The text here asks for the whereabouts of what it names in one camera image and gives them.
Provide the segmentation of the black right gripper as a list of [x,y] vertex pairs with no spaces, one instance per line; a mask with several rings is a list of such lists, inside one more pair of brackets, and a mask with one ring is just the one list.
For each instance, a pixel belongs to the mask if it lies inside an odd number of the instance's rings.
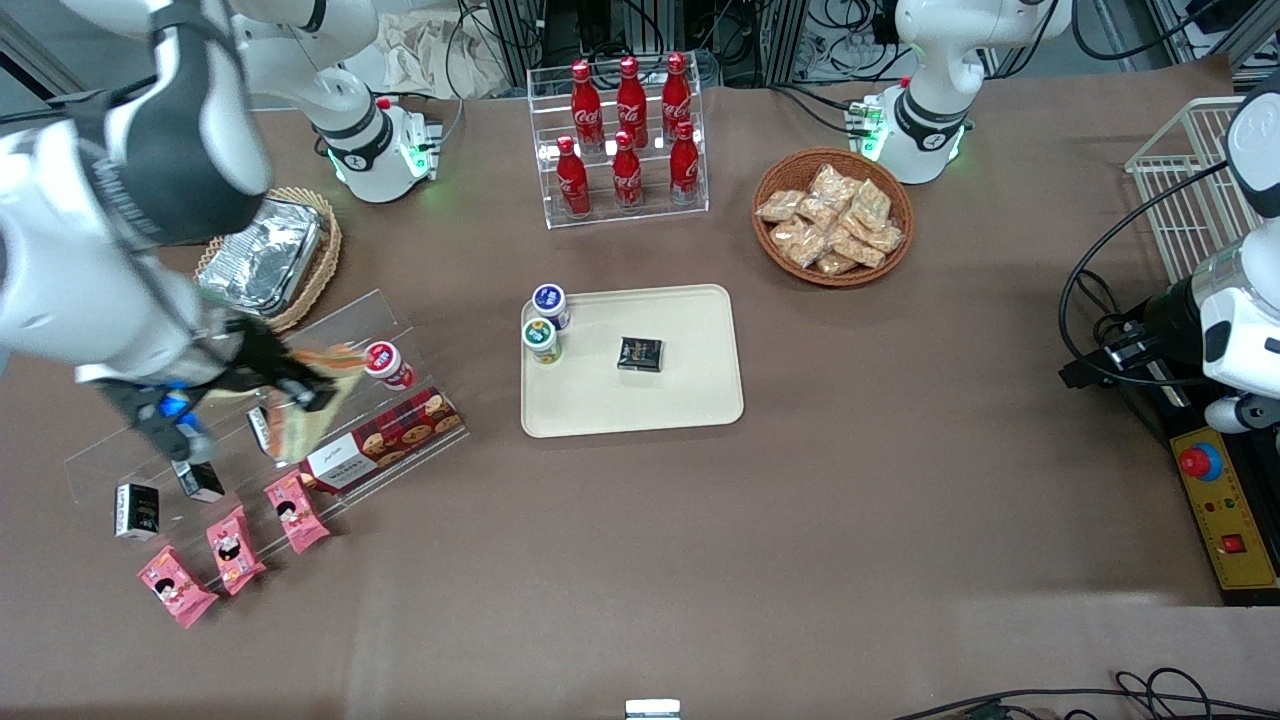
[[238,342],[215,389],[252,392],[270,386],[270,409],[297,407],[303,413],[325,409],[337,395],[337,382],[319,375],[293,350],[256,319],[232,319],[227,329]]

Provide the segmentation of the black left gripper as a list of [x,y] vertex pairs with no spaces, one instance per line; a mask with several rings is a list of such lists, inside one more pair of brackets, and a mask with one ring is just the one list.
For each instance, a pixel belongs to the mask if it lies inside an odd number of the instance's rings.
[[1192,281],[1170,284],[1110,323],[1119,340],[1105,345],[1106,382],[1133,386],[1211,386],[1202,368],[1201,310]]

